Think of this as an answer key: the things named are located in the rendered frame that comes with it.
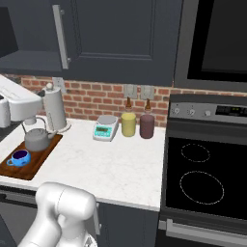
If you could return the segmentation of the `dark red vinegar bottle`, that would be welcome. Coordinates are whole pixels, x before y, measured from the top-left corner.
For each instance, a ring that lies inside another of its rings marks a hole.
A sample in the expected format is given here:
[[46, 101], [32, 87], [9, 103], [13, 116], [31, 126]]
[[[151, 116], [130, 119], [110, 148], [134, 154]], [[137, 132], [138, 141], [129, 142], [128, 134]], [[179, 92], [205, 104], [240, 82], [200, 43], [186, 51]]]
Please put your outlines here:
[[140, 136], [150, 139], [154, 133], [154, 115], [151, 113], [151, 102], [147, 99], [144, 114], [140, 117]]

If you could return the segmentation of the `black stove with hob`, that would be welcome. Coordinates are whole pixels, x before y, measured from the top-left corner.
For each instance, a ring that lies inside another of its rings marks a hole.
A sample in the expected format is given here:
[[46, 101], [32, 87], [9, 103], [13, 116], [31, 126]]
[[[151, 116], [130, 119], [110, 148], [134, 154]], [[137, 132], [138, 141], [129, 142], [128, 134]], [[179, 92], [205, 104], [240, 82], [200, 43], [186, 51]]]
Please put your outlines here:
[[170, 96], [157, 247], [221, 247], [166, 235], [168, 219], [247, 235], [247, 97]]

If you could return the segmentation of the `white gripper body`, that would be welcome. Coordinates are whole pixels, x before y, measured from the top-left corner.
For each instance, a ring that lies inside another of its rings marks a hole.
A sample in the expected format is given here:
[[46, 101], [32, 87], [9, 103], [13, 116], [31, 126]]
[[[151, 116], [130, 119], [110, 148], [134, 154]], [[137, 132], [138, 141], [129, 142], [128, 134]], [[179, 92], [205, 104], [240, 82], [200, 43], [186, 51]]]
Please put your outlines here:
[[11, 125], [11, 113], [9, 103], [5, 98], [0, 99], [0, 127], [6, 128]]

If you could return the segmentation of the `brown wooden tray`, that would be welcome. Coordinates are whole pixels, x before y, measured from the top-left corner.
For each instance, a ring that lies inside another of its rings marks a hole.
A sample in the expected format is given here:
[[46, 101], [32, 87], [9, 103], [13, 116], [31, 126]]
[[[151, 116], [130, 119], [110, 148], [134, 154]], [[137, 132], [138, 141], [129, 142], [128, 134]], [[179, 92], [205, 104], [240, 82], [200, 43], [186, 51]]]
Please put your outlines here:
[[55, 149], [62, 138], [63, 136], [61, 134], [56, 134], [46, 150], [38, 152], [31, 151], [31, 162], [23, 167], [8, 166], [7, 161], [12, 157], [12, 154], [15, 151], [23, 150], [25, 148], [24, 143], [18, 145], [9, 154], [1, 154], [3, 161], [0, 163], [0, 176], [31, 180], [40, 169], [44, 160]]

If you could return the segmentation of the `white paper towel roll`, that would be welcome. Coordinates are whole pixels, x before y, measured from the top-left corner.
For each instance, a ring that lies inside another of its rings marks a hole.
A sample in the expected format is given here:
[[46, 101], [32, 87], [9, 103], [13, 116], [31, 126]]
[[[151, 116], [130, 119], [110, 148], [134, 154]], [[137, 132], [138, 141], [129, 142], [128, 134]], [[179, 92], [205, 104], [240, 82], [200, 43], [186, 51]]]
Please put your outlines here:
[[43, 90], [44, 97], [42, 99], [48, 128], [58, 133], [69, 130], [71, 124], [66, 118], [61, 89], [52, 83], [47, 83]]

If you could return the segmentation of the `black grey microwave oven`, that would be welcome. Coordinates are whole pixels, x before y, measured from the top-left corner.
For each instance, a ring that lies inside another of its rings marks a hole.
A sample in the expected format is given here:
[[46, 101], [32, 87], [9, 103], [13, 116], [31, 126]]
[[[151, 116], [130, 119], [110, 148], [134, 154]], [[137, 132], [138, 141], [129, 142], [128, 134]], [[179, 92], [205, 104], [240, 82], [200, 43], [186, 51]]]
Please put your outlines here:
[[175, 86], [247, 93], [247, 0], [183, 0]]

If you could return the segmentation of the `grey kettle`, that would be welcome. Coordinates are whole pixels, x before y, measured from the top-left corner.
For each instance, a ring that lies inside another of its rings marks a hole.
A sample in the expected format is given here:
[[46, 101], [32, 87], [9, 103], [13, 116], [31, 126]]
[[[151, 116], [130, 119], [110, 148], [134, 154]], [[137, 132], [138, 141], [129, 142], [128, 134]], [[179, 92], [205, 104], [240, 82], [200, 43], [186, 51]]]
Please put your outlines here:
[[30, 119], [26, 119], [21, 123], [22, 128], [24, 130], [24, 143], [25, 148], [28, 151], [44, 151], [46, 150], [51, 140], [57, 134], [56, 131], [48, 132], [46, 127], [44, 128], [32, 128], [29, 131], [26, 130], [26, 125], [33, 125], [37, 122], [37, 120], [42, 120], [45, 124], [45, 120], [42, 117], [33, 117]]

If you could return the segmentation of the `yellow oil bottle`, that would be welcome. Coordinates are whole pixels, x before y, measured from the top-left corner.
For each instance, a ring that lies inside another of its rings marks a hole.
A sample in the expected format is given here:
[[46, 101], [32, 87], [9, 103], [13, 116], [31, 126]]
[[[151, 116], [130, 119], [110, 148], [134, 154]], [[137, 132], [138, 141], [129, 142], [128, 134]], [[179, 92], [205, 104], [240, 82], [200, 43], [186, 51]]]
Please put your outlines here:
[[132, 112], [130, 98], [127, 99], [125, 111], [121, 115], [122, 118], [122, 135], [124, 137], [132, 137], [136, 130], [136, 115]]

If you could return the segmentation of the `grey wall outlet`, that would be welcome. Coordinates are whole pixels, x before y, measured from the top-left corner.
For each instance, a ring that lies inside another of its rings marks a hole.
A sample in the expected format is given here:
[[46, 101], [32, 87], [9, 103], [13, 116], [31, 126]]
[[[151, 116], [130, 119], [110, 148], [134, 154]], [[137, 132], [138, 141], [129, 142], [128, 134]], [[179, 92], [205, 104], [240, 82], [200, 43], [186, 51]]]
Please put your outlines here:
[[154, 99], [154, 86], [142, 85], [141, 86], [141, 99]]
[[123, 85], [123, 95], [125, 97], [136, 99], [137, 98], [137, 86], [130, 85], [130, 84], [124, 84]]
[[63, 94], [66, 93], [66, 86], [65, 86], [65, 81], [62, 77], [53, 77], [52, 78], [52, 81], [53, 81], [53, 84], [56, 86], [56, 87], [59, 87], [61, 89], [61, 92]]

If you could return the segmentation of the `dark wide cabinet door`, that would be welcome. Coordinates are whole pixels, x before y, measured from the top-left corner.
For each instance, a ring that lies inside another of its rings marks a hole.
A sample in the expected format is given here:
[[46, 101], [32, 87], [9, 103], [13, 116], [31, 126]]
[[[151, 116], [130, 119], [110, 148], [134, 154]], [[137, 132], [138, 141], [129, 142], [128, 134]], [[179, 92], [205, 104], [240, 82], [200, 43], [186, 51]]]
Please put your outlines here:
[[182, 0], [76, 0], [82, 52], [68, 80], [170, 87]]

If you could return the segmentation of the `white teal kitchen scale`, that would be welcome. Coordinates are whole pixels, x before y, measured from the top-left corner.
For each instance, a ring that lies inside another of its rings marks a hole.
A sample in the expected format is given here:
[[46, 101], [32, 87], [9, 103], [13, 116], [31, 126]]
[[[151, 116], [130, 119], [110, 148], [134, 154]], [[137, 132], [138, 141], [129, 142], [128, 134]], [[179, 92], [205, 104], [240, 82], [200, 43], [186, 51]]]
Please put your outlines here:
[[111, 142], [119, 128], [119, 120], [116, 116], [101, 115], [95, 122], [93, 139], [102, 142]]

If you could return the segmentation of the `dark base cabinet door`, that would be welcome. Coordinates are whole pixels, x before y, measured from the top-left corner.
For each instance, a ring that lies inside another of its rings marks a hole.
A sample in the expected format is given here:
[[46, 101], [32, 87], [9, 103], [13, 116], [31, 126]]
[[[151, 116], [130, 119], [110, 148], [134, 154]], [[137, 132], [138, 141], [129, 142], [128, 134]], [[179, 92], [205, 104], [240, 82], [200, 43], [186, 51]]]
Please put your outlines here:
[[154, 247], [157, 211], [100, 203], [98, 247]]

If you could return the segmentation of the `grey dishwasher front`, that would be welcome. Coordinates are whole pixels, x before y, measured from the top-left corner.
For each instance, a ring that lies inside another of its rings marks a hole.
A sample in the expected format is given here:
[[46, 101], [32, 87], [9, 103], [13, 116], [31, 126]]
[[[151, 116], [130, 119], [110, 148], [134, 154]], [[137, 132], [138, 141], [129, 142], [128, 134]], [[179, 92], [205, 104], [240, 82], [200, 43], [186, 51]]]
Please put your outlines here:
[[0, 185], [0, 239], [17, 247], [37, 214], [36, 192]]

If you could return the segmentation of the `blue mug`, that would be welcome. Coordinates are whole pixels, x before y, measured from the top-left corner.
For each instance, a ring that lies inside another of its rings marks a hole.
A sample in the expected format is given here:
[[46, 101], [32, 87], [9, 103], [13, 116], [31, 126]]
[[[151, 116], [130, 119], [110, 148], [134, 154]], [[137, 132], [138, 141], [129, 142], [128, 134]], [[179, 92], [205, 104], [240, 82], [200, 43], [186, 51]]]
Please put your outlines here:
[[7, 161], [8, 166], [23, 167], [31, 161], [31, 154], [27, 150], [15, 151]]

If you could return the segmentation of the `dark open wall cabinet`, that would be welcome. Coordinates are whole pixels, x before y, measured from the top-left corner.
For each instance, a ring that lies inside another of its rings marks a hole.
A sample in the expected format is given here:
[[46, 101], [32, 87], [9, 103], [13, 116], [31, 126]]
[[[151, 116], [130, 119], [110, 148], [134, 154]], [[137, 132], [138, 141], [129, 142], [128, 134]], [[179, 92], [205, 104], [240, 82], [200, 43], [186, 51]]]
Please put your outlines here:
[[0, 0], [0, 71], [61, 71], [50, 0]]

